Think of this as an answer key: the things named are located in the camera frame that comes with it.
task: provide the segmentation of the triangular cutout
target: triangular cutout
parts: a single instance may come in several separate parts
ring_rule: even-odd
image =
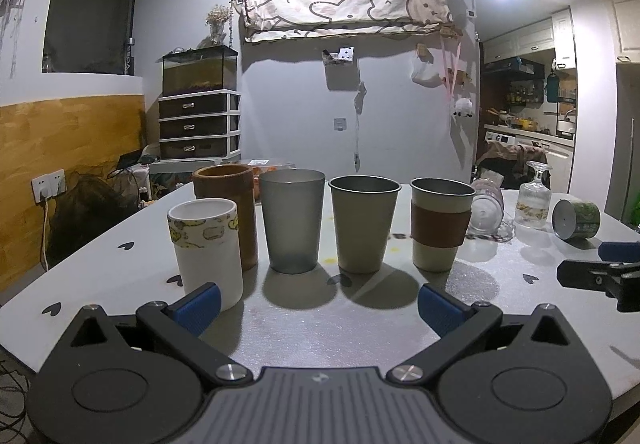
[[[107,337],[102,332],[100,324],[95,318],[88,318],[84,320],[78,334],[71,342],[72,347],[84,347],[86,345],[98,345],[105,343]]]
[[[550,343],[552,345],[567,346],[569,344],[560,325],[558,325],[558,322],[551,316],[543,316],[536,330],[533,332],[531,339],[532,341]]]

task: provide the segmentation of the table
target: table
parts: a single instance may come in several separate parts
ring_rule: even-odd
[[[567,197],[554,194],[552,208]],[[37,372],[83,305],[97,303],[119,315],[150,300],[180,299],[166,212],[193,198],[193,185],[176,190],[38,278],[0,308],[0,345]],[[505,190],[504,198],[513,212],[517,192]],[[556,281],[563,259],[598,260],[601,241],[640,240],[637,233],[603,215],[596,238],[572,246],[553,235],[550,224],[545,231],[516,226],[516,236],[504,244],[466,240],[450,273],[425,277],[412,265],[410,199],[409,186],[402,186],[383,268],[347,278],[337,267],[328,187],[320,265],[310,273],[269,269],[258,205],[258,266],[244,274],[241,302],[222,313],[203,339],[255,375],[262,366],[371,365],[384,374],[438,339],[415,304],[419,287],[431,281],[468,304],[487,300],[505,313],[529,314],[539,303],[555,303],[607,379],[613,416],[640,400],[640,313],[621,314],[604,294],[565,289]]]

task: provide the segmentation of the kitchen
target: kitchen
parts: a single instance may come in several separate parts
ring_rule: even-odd
[[[577,128],[577,66],[569,9],[482,44],[480,127],[486,140],[544,149],[553,192],[567,193]]]

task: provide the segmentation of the brown cup sleeve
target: brown cup sleeve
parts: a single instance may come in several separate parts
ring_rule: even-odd
[[[424,246],[450,249],[465,241],[471,210],[463,213],[437,213],[411,202],[411,236]]]

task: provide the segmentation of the white cup with yellow pattern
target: white cup with yellow pattern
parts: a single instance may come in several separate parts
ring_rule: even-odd
[[[222,310],[242,297],[238,207],[226,199],[199,199],[167,213],[184,293],[211,281],[222,295]]]

